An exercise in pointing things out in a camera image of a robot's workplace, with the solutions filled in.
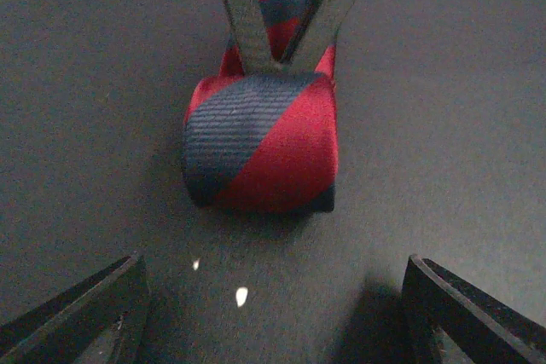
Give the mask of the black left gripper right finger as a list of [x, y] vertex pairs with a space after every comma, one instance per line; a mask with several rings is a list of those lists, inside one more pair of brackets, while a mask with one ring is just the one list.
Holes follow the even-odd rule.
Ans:
[[402, 289], [417, 363], [443, 363], [438, 333], [470, 363], [544, 363], [545, 328], [428, 258], [409, 256]]

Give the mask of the red navy striped tie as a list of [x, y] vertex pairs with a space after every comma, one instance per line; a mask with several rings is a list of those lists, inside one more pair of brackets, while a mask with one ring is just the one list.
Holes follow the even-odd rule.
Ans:
[[195, 88], [182, 172], [199, 207], [291, 213], [334, 208], [335, 47], [301, 74], [249, 74], [231, 36], [218, 74]]

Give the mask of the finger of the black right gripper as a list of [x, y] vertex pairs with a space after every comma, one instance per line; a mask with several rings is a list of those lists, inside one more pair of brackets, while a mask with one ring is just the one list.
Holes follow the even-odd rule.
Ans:
[[274, 60], [258, 0], [223, 0], [230, 31], [244, 72], [277, 73], [282, 67]]
[[313, 71], [336, 38], [356, 0], [306, 0], [304, 13], [281, 58], [285, 72]]

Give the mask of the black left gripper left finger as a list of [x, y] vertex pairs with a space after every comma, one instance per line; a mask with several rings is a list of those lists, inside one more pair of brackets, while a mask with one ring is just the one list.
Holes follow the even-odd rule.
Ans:
[[112, 348], [89, 363], [132, 363], [149, 306], [146, 263], [122, 257], [1, 326], [2, 363], [77, 363], [106, 332]]

